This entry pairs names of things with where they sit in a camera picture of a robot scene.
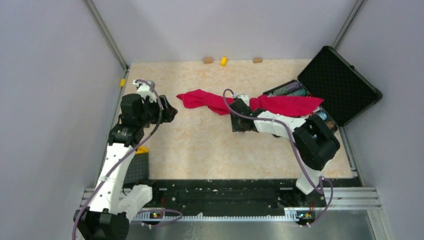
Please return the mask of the red t-shirt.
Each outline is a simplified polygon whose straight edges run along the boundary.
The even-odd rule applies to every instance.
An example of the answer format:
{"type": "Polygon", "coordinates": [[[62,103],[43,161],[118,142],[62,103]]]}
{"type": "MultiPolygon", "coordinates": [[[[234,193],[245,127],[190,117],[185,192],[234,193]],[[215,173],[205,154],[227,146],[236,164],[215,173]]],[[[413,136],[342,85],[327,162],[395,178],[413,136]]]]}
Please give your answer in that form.
{"type": "MultiPolygon", "coordinates": [[[[203,91],[201,89],[181,93],[176,96],[182,101],[187,109],[207,107],[212,112],[219,115],[228,115],[230,110],[224,103],[224,98],[216,94],[203,91]]],[[[307,96],[271,96],[260,95],[249,99],[249,107],[265,109],[274,114],[287,117],[307,116],[320,106],[324,100],[318,97],[307,96]]]]}

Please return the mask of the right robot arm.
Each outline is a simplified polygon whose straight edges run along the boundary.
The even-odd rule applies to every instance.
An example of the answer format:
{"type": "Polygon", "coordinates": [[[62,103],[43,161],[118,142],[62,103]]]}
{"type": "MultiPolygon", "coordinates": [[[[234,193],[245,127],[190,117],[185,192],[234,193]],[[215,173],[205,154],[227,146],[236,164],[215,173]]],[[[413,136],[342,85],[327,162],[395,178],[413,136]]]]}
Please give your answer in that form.
{"type": "Polygon", "coordinates": [[[301,168],[296,180],[293,200],[307,206],[314,198],[313,192],[322,194],[322,171],[332,160],[341,144],[322,118],[288,117],[258,108],[252,110],[244,100],[237,98],[226,104],[230,111],[233,132],[257,132],[288,139],[295,159],[301,168]]]}

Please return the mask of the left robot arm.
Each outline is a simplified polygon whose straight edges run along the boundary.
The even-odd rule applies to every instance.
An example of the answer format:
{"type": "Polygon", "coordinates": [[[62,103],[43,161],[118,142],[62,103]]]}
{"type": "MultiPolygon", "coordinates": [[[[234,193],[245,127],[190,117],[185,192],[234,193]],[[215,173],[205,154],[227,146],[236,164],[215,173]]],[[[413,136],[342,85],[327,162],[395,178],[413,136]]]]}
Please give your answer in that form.
{"type": "Polygon", "coordinates": [[[146,204],[154,207],[160,193],[146,185],[135,185],[120,199],[124,180],[137,149],[143,145],[162,123],[174,120],[177,109],[165,95],[124,95],[120,102],[117,124],[110,130],[105,160],[95,189],[81,209],[76,210],[71,238],[80,232],[85,240],[124,240],[130,222],[146,204]]]}

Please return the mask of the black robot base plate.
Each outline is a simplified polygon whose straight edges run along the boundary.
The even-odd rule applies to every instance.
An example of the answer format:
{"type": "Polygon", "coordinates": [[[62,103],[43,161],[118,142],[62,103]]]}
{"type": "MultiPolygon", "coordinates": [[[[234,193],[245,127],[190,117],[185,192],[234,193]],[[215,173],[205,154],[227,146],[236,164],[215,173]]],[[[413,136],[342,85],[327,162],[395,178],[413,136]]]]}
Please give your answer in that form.
{"type": "Polygon", "coordinates": [[[303,195],[294,179],[154,179],[145,208],[177,210],[183,216],[283,216],[285,207],[324,207],[326,197],[303,195]]]}

